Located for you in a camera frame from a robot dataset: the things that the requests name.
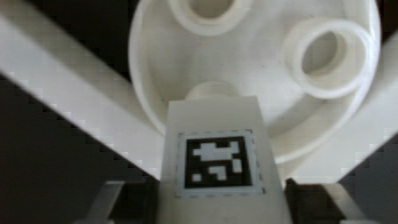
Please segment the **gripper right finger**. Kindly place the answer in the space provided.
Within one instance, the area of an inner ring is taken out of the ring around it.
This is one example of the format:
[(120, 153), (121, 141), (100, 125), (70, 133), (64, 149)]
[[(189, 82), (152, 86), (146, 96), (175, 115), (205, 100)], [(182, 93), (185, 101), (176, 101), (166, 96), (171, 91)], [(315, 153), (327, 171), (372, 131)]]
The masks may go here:
[(374, 224), (342, 184), (288, 179), (285, 195), (294, 224)]

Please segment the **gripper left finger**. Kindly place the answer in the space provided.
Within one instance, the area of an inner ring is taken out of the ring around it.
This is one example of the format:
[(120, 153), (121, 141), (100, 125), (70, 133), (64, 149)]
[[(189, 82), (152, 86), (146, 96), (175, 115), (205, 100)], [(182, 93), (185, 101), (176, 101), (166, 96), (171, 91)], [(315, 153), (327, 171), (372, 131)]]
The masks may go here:
[(155, 178), (107, 181), (88, 214), (73, 224), (157, 224), (159, 186)]

